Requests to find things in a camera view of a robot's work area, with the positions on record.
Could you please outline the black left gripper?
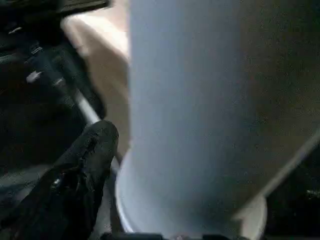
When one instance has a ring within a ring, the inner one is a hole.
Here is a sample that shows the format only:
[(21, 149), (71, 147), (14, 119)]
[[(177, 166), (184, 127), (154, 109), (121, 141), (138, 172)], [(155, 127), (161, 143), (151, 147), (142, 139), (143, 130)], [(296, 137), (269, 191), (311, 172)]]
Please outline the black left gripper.
[(58, 67), (50, 51), (63, 40), (55, 17), (1, 16), (0, 88), (26, 88), (36, 84), (49, 90), (67, 90), (66, 82), (78, 89), (97, 115), (106, 116), (105, 105), (96, 91), (86, 61), (68, 43), (58, 46)]

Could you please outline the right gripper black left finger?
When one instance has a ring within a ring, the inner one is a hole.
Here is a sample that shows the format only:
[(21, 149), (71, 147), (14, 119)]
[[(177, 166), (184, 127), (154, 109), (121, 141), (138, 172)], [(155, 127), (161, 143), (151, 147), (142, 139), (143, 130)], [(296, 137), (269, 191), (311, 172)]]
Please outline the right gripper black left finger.
[(101, 120), (80, 135), (0, 222), (3, 240), (86, 240), (94, 230), (119, 132)]

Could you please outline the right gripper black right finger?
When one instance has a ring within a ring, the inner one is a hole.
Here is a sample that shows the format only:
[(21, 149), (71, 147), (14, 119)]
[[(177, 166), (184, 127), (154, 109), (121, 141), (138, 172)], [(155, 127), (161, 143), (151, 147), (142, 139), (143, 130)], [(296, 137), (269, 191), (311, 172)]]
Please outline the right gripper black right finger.
[(314, 148), (266, 200), (266, 240), (318, 240), (320, 148)]

